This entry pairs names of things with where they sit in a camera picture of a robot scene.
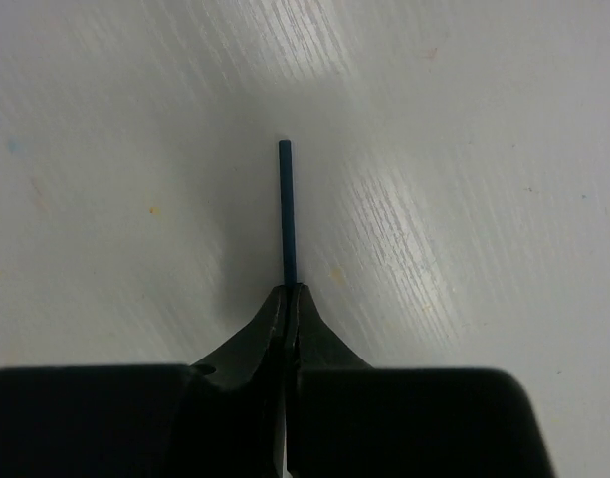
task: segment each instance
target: white surface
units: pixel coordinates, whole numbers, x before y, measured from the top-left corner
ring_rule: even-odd
[[[0,366],[192,360],[300,270],[610,477],[610,1],[0,1]]]

